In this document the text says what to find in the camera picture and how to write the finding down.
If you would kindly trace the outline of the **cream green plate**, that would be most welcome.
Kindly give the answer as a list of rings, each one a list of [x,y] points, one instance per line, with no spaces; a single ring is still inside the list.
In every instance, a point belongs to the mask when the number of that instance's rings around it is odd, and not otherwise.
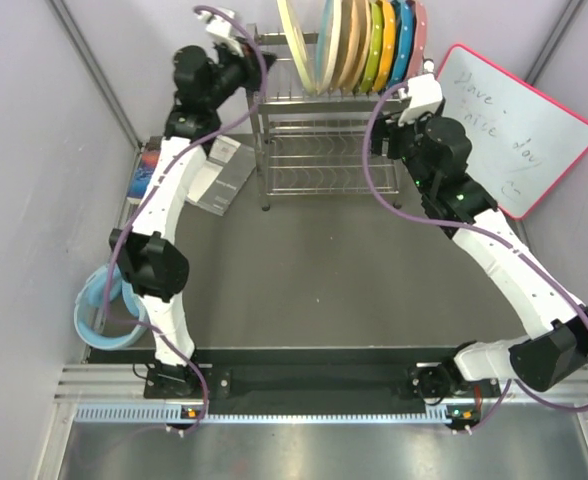
[[[277,0],[278,12],[293,63],[302,87],[308,94],[316,93],[316,83],[311,67],[307,44],[292,1]]]

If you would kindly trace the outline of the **white blue leaf plate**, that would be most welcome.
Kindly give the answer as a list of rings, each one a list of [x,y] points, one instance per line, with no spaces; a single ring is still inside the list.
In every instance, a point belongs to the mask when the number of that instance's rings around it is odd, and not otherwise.
[[[340,44],[342,17],[340,0],[324,2],[314,60],[318,95],[325,93],[332,82]]]

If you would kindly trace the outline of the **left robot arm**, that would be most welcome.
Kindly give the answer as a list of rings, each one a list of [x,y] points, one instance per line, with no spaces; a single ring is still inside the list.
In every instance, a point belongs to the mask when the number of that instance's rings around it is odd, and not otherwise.
[[[222,133],[219,107],[238,89],[262,92],[276,54],[236,38],[219,43],[212,60],[198,46],[173,57],[175,91],[160,158],[136,212],[109,237],[115,265],[132,287],[155,338],[148,398],[186,398],[205,390],[192,362],[195,343],[183,306],[190,265],[175,246],[178,220],[192,184]]]

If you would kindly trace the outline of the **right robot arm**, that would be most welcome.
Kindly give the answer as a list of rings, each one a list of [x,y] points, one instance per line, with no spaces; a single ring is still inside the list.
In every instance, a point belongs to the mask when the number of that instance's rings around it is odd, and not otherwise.
[[[403,123],[374,114],[365,127],[363,169],[383,152],[406,167],[424,211],[414,222],[440,228],[474,260],[519,318],[522,337],[470,341],[447,357],[440,380],[461,396],[477,381],[512,381],[543,393],[588,365],[588,304],[561,286],[510,228],[489,192],[468,172],[473,144],[456,120],[422,113]]]

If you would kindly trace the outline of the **beige bird plate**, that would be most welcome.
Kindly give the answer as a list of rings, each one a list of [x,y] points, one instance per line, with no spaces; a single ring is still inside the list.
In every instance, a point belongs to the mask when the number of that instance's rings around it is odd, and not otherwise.
[[[365,68],[372,33],[372,16],[370,2],[368,0],[357,1],[356,8],[357,16],[360,21],[359,43],[356,51],[354,64],[352,65],[352,69],[342,88],[342,92],[344,94],[355,92],[357,86],[359,85]]]
[[[359,43],[358,29],[360,18],[357,2],[342,1],[342,20],[340,28],[339,48],[335,62],[330,90],[340,90],[347,83],[347,78],[355,61],[356,48]]]

